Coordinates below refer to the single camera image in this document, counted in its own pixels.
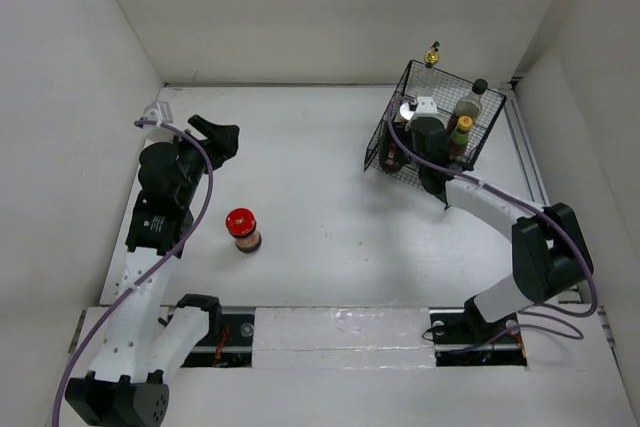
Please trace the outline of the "red lid jar back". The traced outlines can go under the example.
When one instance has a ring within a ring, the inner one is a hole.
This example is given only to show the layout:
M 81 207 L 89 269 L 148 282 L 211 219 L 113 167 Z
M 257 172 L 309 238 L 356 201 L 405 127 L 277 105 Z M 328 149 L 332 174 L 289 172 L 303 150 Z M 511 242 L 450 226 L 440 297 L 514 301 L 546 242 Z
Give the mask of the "red lid jar back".
M 408 147 L 410 144 L 410 133 L 407 131 L 406 126 L 406 121 L 393 122 L 396 135 L 402 143 Z M 384 124 L 380 135 L 379 147 L 379 164 L 381 169 L 386 173 L 394 174 L 402 170 L 410 162 L 411 159 L 398 147 L 390 134 L 388 126 Z

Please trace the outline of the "silver lid shaker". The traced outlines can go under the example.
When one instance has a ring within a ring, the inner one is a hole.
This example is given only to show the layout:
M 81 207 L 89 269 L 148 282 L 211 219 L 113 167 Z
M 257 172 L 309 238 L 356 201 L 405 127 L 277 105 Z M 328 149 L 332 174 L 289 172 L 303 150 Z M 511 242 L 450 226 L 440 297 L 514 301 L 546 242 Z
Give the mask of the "silver lid shaker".
M 398 108 L 398 112 L 395 117 L 395 123 L 402 129 L 407 130 L 409 124 L 415 115 L 417 110 L 417 104 L 412 102 L 403 102 Z

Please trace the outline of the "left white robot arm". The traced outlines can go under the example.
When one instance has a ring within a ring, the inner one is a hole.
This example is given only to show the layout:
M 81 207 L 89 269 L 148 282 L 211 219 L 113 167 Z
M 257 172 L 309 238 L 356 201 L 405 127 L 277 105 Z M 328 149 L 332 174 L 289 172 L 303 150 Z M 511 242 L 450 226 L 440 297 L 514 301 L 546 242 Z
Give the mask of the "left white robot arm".
M 215 170 L 238 151 L 240 129 L 211 123 L 199 115 L 193 131 L 141 118 L 139 128 L 172 133 L 139 155 L 140 191 L 125 240 L 124 270 L 116 300 L 76 347 L 60 380 L 51 423 L 59 425 L 68 404 L 89 426 L 159 426 L 169 404 L 169 379 L 198 343 L 222 334 L 215 297 L 187 296 L 161 333 L 155 330 L 164 292 L 187 240 L 205 214 L 191 202 L 207 181 L 203 207 L 213 195 Z

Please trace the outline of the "red lid jar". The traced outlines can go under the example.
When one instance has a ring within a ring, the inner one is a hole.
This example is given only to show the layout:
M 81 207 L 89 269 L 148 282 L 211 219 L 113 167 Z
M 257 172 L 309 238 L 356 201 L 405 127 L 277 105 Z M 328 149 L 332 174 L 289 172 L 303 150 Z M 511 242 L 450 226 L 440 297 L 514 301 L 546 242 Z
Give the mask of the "red lid jar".
M 408 147 L 410 144 L 410 133 L 407 131 L 406 126 L 406 121 L 393 122 L 396 135 L 402 143 Z M 379 164 L 381 169 L 386 173 L 394 174 L 402 170 L 410 162 L 411 159 L 398 147 L 390 134 L 388 126 L 384 124 L 380 135 L 379 147 Z
M 250 254 L 260 248 L 262 237 L 257 229 L 256 218 L 249 209 L 232 210 L 226 217 L 225 226 L 240 252 Z

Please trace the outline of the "red lid jar front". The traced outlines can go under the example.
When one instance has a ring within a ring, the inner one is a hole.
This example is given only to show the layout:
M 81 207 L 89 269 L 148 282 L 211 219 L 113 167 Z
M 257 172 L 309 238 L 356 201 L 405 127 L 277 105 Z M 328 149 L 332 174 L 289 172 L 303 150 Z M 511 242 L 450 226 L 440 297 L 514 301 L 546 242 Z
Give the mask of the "red lid jar front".
M 225 226 L 240 252 L 250 254 L 260 248 L 262 237 L 257 229 L 256 218 L 249 209 L 232 210 L 226 217 Z

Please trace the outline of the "green label sauce bottle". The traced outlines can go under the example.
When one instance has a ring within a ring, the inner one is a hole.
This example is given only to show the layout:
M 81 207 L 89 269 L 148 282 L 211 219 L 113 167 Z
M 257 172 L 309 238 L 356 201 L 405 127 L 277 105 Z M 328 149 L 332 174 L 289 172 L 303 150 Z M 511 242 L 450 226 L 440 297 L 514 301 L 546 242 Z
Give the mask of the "green label sauce bottle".
M 465 154 L 473 124 L 473 119 L 469 116 L 463 115 L 457 118 L 448 138 L 449 158 L 451 161 L 456 161 Z

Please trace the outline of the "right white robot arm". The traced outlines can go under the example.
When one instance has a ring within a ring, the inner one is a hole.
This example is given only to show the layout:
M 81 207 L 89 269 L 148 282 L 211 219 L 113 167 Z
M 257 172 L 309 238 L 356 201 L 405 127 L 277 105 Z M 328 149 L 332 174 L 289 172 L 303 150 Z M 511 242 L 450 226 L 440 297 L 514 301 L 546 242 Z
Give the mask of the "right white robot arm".
M 586 282 L 592 315 L 598 304 L 594 266 L 574 211 L 524 201 L 486 183 L 452 160 L 453 141 L 442 122 L 422 117 L 410 123 L 408 155 L 419 164 L 424 189 L 447 207 L 462 209 L 501 233 L 511 244 L 511 273 L 469 298 L 456 327 L 476 341 L 505 329 L 532 306 Z

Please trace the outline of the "dark soy sauce bottle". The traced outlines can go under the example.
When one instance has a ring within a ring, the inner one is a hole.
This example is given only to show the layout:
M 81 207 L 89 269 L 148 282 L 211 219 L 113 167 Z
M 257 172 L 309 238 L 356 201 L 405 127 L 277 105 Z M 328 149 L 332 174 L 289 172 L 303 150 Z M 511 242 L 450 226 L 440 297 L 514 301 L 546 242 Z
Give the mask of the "dark soy sauce bottle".
M 463 115 L 469 116 L 473 119 L 473 127 L 476 124 L 476 121 L 480 114 L 482 113 L 482 95 L 488 89 L 488 82 L 484 79 L 477 79 L 474 81 L 471 91 L 464 97 L 462 97 L 455 105 L 453 113 L 451 114 L 448 124 L 447 130 L 449 135 L 453 130 L 457 118 Z

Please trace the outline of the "clear glass oil bottle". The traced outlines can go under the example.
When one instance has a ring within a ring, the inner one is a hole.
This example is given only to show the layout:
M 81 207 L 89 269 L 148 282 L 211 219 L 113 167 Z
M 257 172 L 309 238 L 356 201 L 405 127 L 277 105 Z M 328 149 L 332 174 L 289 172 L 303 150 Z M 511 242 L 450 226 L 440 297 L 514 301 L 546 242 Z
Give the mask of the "clear glass oil bottle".
M 435 85 L 435 66 L 440 60 L 440 43 L 435 41 L 424 54 L 424 67 L 426 69 L 424 96 L 432 97 Z

